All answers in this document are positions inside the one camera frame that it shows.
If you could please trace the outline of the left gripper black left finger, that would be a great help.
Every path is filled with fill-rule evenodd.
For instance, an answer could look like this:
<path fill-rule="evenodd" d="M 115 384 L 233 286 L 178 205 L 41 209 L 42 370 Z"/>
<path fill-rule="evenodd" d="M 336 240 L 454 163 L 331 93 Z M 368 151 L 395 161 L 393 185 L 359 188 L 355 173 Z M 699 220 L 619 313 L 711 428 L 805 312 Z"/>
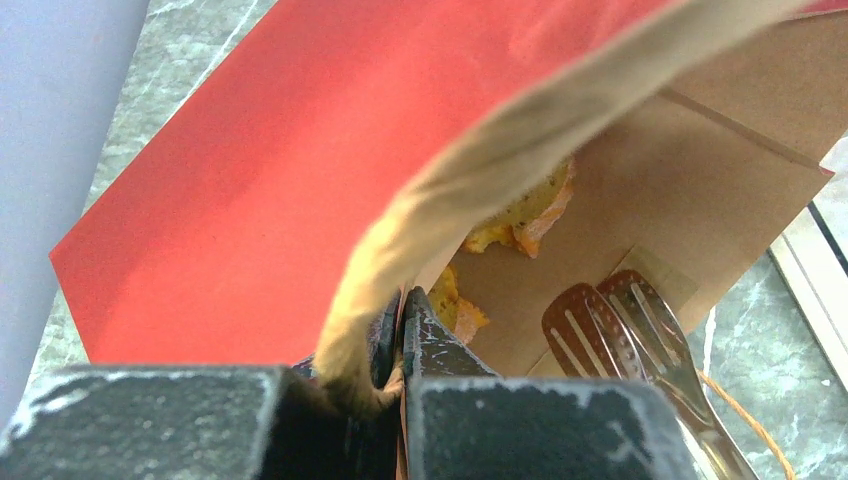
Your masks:
<path fill-rule="evenodd" d="M 5 479 L 391 479 L 392 417 L 323 414 L 305 367 L 93 366 L 43 375 L 1 436 Z"/>

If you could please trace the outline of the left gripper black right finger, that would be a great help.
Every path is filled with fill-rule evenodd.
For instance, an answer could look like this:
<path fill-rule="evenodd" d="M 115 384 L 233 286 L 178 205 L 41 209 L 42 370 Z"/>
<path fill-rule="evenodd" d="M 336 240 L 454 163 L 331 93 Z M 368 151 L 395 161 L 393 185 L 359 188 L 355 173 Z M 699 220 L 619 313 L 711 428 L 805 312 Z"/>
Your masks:
<path fill-rule="evenodd" d="M 498 376 L 433 312 L 405 305 L 413 479 L 693 479 L 669 403 L 638 381 Z"/>

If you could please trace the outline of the metal tongs white handle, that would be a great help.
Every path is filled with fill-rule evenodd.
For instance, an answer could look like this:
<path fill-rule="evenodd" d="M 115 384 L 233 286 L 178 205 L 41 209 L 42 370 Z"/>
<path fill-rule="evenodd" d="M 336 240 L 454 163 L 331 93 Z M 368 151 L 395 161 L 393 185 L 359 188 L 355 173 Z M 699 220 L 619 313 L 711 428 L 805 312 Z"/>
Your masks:
<path fill-rule="evenodd" d="M 566 375 L 659 388 L 706 478 L 756 478 L 702 390 L 678 320 L 640 273 L 620 270 L 596 286 L 569 287 L 547 307 L 541 327 Z"/>

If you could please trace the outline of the red paper bag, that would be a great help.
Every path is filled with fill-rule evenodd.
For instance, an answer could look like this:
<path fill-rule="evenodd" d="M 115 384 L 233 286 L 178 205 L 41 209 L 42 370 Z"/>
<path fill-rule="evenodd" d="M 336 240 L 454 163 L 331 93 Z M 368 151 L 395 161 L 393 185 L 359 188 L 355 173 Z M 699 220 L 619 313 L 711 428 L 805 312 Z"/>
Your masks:
<path fill-rule="evenodd" d="M 847 5 L 280 1 L 52 252 L 94 364 L 293 363 L 389 200 L 482 122 L 574 156 L 535 259 L 435 247 L 506 375 L 553 298 L 638 268 L 693 329 L 829 180 Z"/>

